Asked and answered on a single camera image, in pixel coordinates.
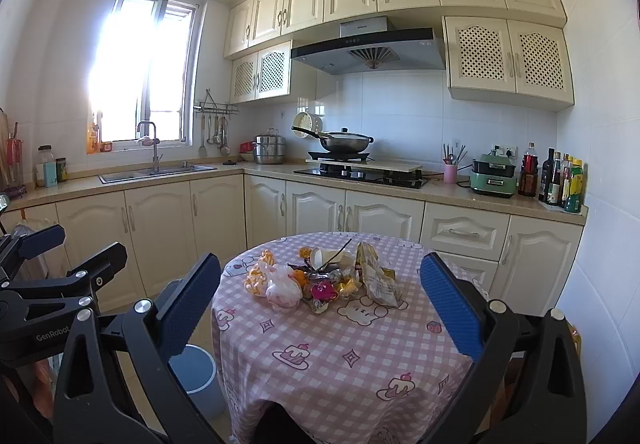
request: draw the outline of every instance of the tablecloth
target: tablecloth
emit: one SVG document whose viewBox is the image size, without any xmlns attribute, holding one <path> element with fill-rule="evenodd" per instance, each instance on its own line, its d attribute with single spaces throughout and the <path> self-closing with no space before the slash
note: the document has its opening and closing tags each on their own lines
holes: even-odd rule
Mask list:
<svg viewBox="0 0 640 444">
<path fill-rule="evenodd" d="M 319 315 L 302 302 L 278 313 L 243 287 L 264 249 L 278 263 L 303 264 L 300 247 L 338 249 L 348 238 L 353 254 L 366 241 L 395 269 L 398 309 L 365 294 L 334 301 Z M 262 244 L 229 262 L 212 304 L 212 341 L 234 437 L 247 443 L 273 401 L 317 443 L 415 444 L 471 365 L 420 286 L 418 268 L 427 252 L 393 237 L 312 233 Z M 468 279 L 459 267 L 450 268 Z"/>
</svg>

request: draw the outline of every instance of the pink utensil holder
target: pink utensil holder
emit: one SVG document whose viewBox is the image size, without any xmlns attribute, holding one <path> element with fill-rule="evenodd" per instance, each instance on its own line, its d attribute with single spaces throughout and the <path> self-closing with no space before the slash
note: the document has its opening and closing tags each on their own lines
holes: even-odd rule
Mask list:
<svg viewBox="0 0 640 444">
<path fill-rule="evenodd" d="M 457 180 L 458 180 L 458 165 L 445 164 L 444 165 L 444 182 L 447 184 L 455 184 Z"/>
</svg>

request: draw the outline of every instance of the drawer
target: drawer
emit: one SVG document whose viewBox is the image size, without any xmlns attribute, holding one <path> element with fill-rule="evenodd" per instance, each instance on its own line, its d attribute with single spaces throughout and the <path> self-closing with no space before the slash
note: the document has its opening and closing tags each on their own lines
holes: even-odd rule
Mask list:
<svg viewBox="0 0 640 444">
<path fill-rule="evenodd" d="M 424 247 L 497 262 L 507 235 L 509 216 L 428 203 L 420 243 Z"/>
<path fill-rule="evenodd" d="M 447 264 L 451 263 L 462 267 L 462 269 L 470 275 L 470 278 L 476 278 L 480 283 L 480 287 L 487 291 L 487 293 L 489 292 L 491 284 L 494 282 L 495 271 L 498 269 L 498 262 L 461 257 L 460 255 L 452 255 L 444 251 L 436 252 Z"/>
</svg>

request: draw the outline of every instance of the green electric cooker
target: green electric cooker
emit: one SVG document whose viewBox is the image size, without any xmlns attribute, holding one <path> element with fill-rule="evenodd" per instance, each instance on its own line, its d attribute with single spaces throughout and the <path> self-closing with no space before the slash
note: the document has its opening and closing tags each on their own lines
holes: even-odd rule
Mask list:
<svg viewBox="0 0 640 444">
<path fill-rule="evenodd" d="M 474 159 L 471 189 L 481 195 L 510 197 L 518 189 L 515 170 L 508 157 L 495 155 L 495 150 L 492 150 Z"/>
</svg>

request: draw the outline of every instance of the blue bucket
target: blue bucket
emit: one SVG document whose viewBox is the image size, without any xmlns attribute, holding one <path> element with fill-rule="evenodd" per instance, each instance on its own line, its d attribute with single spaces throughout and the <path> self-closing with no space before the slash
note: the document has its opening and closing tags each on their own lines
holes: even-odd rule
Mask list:
<svg viewBox="0 0 640 444">
<path fill-rule="evenodd" d="M 205 419 L 215 419 L 225 411 L 216 362 L 204 348 L 186 345 L 181 354 L 169 359 L 169 366 Z"/>
</svg>

